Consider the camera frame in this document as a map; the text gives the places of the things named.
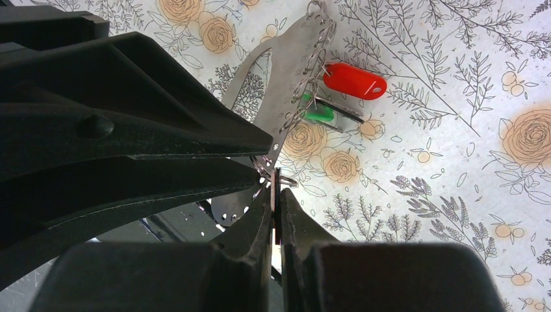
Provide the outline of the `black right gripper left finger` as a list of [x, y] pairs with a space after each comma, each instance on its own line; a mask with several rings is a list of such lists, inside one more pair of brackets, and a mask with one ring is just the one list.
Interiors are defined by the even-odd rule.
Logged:
[[87, 242], [62, 254], [32, 311], [267, 311], [270, 191], [209, 242]]

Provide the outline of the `silver metal key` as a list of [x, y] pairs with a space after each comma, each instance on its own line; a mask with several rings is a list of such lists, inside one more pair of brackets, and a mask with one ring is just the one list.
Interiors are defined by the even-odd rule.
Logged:
[[281, 244], [281, 235], [282, 235], [282, 208], [281, 208], [281, 186], [287, 185], [289, 187], [297, 187], [298, 182], [284, 175], [281, 175], [280, 168], [274, 168], [272, 175], [270, 177], [270, 207], [272, 208], [272, 216], [274, 219], [274, 229], [275, 229], [275, 243]]

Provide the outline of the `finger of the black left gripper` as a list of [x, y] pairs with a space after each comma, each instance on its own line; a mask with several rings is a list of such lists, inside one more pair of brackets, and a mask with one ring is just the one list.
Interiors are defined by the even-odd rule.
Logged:
[[98, 159], [1, 183], [1, 287], [68, 248], [186, 203], [252, 187], [259, 174], [221, 159]]
[[1, 7], [2, 172], [264, 155], [272, 142], [148, 36], [109, 36], [87, 11]]

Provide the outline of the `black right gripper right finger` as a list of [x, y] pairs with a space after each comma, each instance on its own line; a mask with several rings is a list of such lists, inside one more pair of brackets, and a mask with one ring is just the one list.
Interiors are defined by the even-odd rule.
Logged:
[[483, 263], [452, 243], [344, 243], [279, 195], [286, 311], [503, 311]]

